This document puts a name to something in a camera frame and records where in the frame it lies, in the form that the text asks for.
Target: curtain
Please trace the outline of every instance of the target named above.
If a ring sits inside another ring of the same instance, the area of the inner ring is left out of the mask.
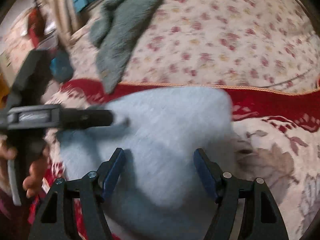
[[[79,30],[83,24],[76,13],[72,0],[39,0],[47,4],[53,14],[59,39],[67,48],[72,46],[71,36]]]

